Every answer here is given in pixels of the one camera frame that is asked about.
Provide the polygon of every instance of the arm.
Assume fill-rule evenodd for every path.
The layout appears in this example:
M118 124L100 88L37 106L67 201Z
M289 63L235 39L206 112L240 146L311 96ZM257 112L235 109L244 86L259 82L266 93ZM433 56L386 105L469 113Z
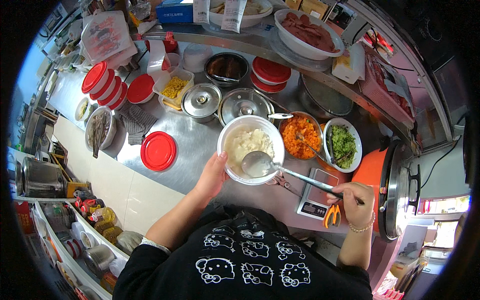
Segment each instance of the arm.
M370 223L375 200L373 188L362 183L349 182L334 187L332 191L343 192L345 217L354 228L362 229L370 226L363 232L355 232L351 229L348 231L337 258L337 265L358 266L366 270L370 264L370 253L372 249L372 226ZM365 205L357 205L354 196L362 199ZM338 201L338 199L331 194L328 194L327 197L329 198L329 204Z
M226 162L226 152L220 156L215 152L208 160L193 190L156 221L145 237L171 251L179 247L208 202L220 192L223 182L229 178L224 171Z

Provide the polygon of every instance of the orange rice cooker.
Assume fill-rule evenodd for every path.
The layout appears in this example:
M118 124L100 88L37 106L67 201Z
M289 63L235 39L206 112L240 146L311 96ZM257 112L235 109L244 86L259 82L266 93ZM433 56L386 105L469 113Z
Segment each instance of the orange rice cooker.
M377 149L364 156L353 173L352 181L373 187L376 219L373 231L383 240L396 240L405 231L411 216L417 213L420 197L420 166L411 175L412 151L402 141L394 140L383 151Z

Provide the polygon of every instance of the receipt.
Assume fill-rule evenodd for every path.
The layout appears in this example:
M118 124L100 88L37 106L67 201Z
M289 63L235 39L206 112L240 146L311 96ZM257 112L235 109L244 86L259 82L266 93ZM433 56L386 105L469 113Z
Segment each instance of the receipt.
M240 22L246 5L247 0L226 0L221 29L240 33Z
M193 0L193 22L194 23L207 23L208 13L210 12L210 0Z

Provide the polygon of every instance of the white bowl of sliced meat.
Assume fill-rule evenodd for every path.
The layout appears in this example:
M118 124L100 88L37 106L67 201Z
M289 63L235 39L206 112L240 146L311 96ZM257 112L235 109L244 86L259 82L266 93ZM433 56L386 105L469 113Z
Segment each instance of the white bowl of sliced meat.
M209 20L213 24L222 26L225 0L211 0ZM272 4L268 0L247 0L240 28L257 25L262 19L273 11Z
M345 51L342 39L332 28L304 12L279 10L275 25L287 47L311 60L338 57Z

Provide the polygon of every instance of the sleeve cuff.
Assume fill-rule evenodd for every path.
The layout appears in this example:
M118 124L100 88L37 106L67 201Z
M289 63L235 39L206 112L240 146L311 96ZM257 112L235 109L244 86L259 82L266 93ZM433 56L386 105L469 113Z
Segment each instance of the sleeve cuff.
M170 256L170 254L172 254L172 252L167 247L159 245L159 244L155 243L154 241L147 239L146 237L144 237L142 239L142 242L140 243L140 245L153 246L155 248L158 248L158 249L162 250L163 252L165 252L166 255L169 255L169 256Z

